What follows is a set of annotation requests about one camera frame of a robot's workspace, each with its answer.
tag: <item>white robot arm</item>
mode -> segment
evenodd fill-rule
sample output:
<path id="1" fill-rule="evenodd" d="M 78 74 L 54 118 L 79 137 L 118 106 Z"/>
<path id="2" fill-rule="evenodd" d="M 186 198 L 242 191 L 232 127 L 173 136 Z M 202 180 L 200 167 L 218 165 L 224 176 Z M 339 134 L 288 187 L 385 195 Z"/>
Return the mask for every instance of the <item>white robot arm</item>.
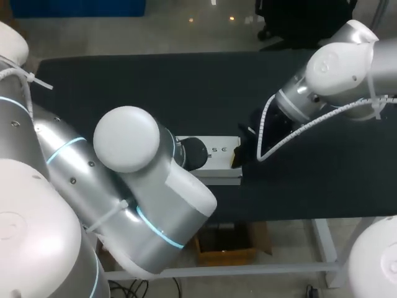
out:
<path id="1" fill-rule="evenodd" d="M 378 98 L 397 94 L 397 39 L 379 41 L 366 26 L 351 20 L 329 42 L 274 96 L 289 120 L 305 124 L 275 149 L 325 119 L 316 119 L 325 105 L 352 120 L 368 120 L 376 117 L 387 102 L 397 103 Z M 259 133 L 258 149 L 261 141 Z M 349 280 L 357 298 L 397 297 L 396 229 L 397 218 L 389 217 L 373 224 L 356 241 L 350 255 Z"/>
<path id="2" fill-rule="evenodd" d="M 109 298 L 79 221 L 131 275 L 155 278 L 216 208 L 187 171 L 200 166 L 192 147 L 205 162 L 204 145 L 178 141 L 139 108 L 111 111 L 94 144 L 117 183 L 85 139 L 30 105 L 25 40 L 2 23 L 0 40 L 0 297 Z"/>

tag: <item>black table mat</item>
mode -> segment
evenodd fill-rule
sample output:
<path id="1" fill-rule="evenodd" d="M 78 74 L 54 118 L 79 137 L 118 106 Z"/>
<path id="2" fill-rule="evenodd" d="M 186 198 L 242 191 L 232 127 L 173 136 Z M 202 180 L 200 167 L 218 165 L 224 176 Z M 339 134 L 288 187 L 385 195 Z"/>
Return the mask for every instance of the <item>black table mat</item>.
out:
<path id="1" fill-rule="evenodd" d="M 264 106 L 312 52 L 96 56 L 43 61 L 33 101 L 92 141 L 118 106 L 138 106 L 175 135 L 239 135 L 238 122 Z M 211 186 L 211 221 L 365 217 L 397 214 L 397 113 L 353 122 L 337 116 L 303 133 L 238 186 Z"/>

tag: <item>white box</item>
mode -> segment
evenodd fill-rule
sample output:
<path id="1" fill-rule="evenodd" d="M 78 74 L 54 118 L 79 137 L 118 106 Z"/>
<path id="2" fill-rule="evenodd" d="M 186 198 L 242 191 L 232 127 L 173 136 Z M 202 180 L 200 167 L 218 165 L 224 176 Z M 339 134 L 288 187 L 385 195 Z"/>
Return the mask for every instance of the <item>white box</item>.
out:
<path id="1" fill-rule="evenodd" d="M 232 169 L 234 149 L 240 146 L 239 137 L 193 136 L 205 144 L 208 160 L 201 168 L 192 171 L 205 185 L 240 185 L 243 171 Z"/>

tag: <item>black cable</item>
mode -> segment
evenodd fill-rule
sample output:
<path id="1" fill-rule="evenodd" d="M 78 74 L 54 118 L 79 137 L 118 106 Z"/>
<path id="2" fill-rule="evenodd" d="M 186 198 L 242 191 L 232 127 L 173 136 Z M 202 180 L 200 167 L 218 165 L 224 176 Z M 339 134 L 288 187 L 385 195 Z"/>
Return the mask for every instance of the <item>black cable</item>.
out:
<path id="1" fill-rule="evenodd" d="M 131 286 L 130 286 L 130 288 L 129 288 L 130 291 L 132 291 L 132 287 L 133 287 L 134 283 L 136 283 L 136 281 L 137 281 L 137 279 L 134 280 L 134 281 L 131 283 Z"/>
<path id="2" fill-rule="evenodd" d="M 172 278 L 176 284 L 176 287 L 178 288 L 178 298 L 182 298 L 182 291 L 181 291 L 181 287 L 179 287 L 179 283 L 176 280 L 176 278 Z"/>
<path id="3" fill-rule="evenodd" d="M 119 284 L 118 282 L 115 281 L 108 281 L 109 283 L 113 283 L 116 286 L 115 287 L 110 287 L 110 291 L 113 290 L 122 290 L 124 293 L 125 298 L 130 298 L 132 295 L 133 298 L 138 298 L 138 296 L 136 295 L 136 293 L 130 289 L 128 289 L 127 287 L 123 287 L 121 284 Z"/>
<path id="4" fill-rule="evenodd" d="M 178 298 L 182 298 L 182 289 L 181 289 L 181 287 L 180 287 L 178 281 L 176 280 L 176 278 L 172 278 L 172 279 L 174 280 L 174 282 L 175 282 L 175 284 L 176 284 L 176 286 L 177 286 L 177 289 L 178 289 Z M 133 286 L 134 286 L 134 284 L 136 283 L 136 281 L 137 281 L 137 279 L 134 280 L 134 281 L 131 283 L 131 286 L 130 286 L 129 288 L 123 287 L 121 284 L 119 284 L 119 283 L 116 282 L 116 281 L 108 281 L 108 282 L 109 282 L 109 284 L 115 284 L 115 286 L 111 286 L 111 287 L 110 287 L 110 291 L 122 290 L 123 293 L 124 293 L 125 298 L 138 298 L 137 292 L 138 292 L 139 288 L 142 286 L 142 284 L 145 284 L 145 285 L 146 285 L 145 291 L 143 292 L 143 295 L 142 295 L 142 297 L 141 297 L 141 298 L 145 298 L 146 293 L 148 292 L 148 289 L 149 289 L 149 282 L 148 282 L 148 281 L 145 281 L 145 280 L 142 280 L 142 281 L 139 283 L 138 287 L 136 287 L 136 289 L 133 290 Z"/>
<path id="5" fill-rule="evenodd" d="M 146 289 L 145 289 L 145 291 L 143 292 L 142 298 L 145 298 L 146 293 L 148 292 L 148 289 L 149 289 L 149 282 L 146 281 Z"/>

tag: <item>blue bin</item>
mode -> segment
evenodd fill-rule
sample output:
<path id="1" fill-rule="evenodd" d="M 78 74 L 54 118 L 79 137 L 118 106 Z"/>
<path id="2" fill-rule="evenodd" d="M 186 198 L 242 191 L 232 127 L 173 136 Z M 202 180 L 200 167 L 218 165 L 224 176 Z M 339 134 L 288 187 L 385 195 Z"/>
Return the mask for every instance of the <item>blue bin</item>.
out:
<path id="1" fill-rule="evenodd" d="M 146 0 L 11 0 L 16 18 L 141 17 Z"/>

